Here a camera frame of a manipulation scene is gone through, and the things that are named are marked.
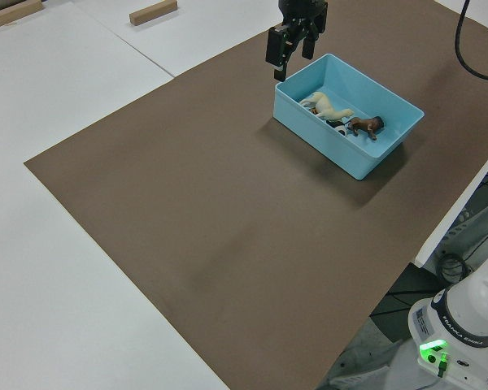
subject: white toy animal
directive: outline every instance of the white toy animal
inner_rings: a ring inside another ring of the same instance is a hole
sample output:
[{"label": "white toy animal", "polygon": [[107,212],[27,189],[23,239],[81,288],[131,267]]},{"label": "white toy animal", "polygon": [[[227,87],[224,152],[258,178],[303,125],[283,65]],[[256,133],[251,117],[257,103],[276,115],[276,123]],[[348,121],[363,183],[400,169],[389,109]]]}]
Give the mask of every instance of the white toy animal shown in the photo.
[{"label": "white toy animal", "polygon": [[322,92],[314,92],[310,97],[303,99],[300,104],[304,107],[314,105],[313,112],[318,118],[325,120],[337,120],[355,114],[350,108],[336,111],[329,98]]}]

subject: green light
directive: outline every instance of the green light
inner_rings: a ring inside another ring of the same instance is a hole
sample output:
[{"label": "green light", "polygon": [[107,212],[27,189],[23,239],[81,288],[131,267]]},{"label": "green light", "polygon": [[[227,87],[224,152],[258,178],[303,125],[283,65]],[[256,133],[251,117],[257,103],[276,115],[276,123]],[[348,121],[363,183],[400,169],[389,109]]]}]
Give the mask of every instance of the green light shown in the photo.
[{"label": "green light", "polygon": [[442,347],[443,345],[446,345],[447,342],[445,340],[435,340],[435,341],[430,341],[429,343],[422,344],[420,345],[420,350],[423,352],[427,349],[433,349],[436,347]]}]

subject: brown paper sheet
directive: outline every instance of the brown paper sheet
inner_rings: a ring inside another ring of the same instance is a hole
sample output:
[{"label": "brown paper sheet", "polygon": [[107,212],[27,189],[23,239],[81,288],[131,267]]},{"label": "brown paper sheet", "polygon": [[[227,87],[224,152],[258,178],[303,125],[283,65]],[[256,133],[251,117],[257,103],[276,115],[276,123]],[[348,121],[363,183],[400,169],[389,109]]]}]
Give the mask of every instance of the brown paper sheet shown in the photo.
[{"label": "brown paper sheet", "polygon": [[[232,390],[311,389],[488,159],[488,82],[456,62],[456,21],[329,2],[316,58],[425,112],[361,182],[272,119],[265,34],[26,165]],[[488,30],[467,21],[463,45],[488,72]]]}]

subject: wooden stick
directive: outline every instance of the wooden stick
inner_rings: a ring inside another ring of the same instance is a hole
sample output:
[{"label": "wooden stick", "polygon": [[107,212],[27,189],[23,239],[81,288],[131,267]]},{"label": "wooden stick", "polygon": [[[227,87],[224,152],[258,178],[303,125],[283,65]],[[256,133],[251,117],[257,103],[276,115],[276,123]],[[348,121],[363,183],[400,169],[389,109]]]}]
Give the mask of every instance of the wooden stick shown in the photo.
[{"label": "wooden stick", "polygon": [[14,22],[24,16],[41,11],[42,9],[43,5],[41,4],[41,0],[26,0],[20,4],[9,6],[4,10],[0,10],[0,26]]},{"label": "wooden stick", "polygon": [[148,6],[142,10],[130,14],[130,23],[134,26],[148,22],[160,16],[166,15],[177,9],[177,0],[163,0],[153,6]]}]

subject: blue plastic bin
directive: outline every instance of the blue plastic bin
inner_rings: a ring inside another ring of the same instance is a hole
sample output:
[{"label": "blue plastic bin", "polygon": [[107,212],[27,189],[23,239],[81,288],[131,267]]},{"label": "blue plastic bin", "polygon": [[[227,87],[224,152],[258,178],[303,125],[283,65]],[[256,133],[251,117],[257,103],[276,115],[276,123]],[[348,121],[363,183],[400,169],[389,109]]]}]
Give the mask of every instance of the blue plastic bin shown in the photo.
[{"label": "blue plastic bin", "polygon": [[[377,132],[377,140],[361,130],[358,136],[343,136],[302,107],[299,102],[315,91],[325,93],[338,111],[351,108],[362,119],[381,116],[385,127]],[[273,117],[357,180],[394,150],[423,116],[419,108],[332,54],[275,87]]]}]

